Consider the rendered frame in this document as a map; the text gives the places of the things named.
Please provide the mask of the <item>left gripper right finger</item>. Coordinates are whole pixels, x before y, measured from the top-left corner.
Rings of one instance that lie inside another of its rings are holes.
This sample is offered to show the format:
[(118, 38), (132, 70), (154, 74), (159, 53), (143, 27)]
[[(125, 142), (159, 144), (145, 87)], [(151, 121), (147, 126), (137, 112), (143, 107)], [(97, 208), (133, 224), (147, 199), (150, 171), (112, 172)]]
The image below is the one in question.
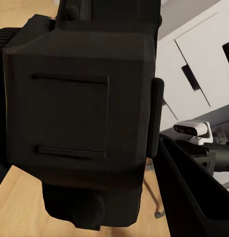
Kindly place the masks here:
[(166, 135), (152, 159), (171, 237), (229, 237), (229, 191)]

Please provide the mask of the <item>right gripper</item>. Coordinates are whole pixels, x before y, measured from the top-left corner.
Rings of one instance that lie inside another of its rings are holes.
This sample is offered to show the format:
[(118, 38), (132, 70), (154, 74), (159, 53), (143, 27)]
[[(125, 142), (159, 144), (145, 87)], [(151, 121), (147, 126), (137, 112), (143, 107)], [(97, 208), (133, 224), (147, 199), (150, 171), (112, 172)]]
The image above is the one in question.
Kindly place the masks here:
[(178, 140), (176, 143), (202, 166), (211, 176), (214, 172), (223, 172), (229, 166), (229, 151), (222, 144), (204, 143), (195, 145), (190, 141)]

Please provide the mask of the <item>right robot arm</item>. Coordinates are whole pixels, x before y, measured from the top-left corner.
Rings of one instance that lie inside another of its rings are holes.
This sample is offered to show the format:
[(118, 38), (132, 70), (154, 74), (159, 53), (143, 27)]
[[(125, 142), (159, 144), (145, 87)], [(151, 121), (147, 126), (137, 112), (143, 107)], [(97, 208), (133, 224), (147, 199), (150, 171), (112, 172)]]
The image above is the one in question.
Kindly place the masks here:
[(229, 171), (229, 141), (213, 143), (212, 131), (206, 121), (185, 120), (173, 125), (176, 132), (193, 136), (190, 141), (176, 143), (211, 176), (214, 172)]

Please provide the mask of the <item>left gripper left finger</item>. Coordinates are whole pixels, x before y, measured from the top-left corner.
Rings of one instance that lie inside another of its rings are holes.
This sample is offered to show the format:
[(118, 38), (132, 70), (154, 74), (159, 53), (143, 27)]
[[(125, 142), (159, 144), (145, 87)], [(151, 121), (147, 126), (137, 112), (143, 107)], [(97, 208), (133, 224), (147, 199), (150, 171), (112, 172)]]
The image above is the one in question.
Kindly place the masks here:
[(6, 161), (6, 138), (6, 134), (0, 135), (0, 184), (12, 167), (12, 164)]

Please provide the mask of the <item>digital camera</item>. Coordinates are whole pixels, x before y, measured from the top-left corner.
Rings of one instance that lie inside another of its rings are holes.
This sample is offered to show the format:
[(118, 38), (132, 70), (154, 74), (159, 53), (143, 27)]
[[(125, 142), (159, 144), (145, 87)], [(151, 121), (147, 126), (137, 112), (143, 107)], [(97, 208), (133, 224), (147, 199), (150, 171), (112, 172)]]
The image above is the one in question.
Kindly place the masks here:
[(155, 158), (164, 81), (161, 0), (60, 0), (0, 29), (6, 161), (42, 181), (46, 211), (76, 228), (137, 221)]

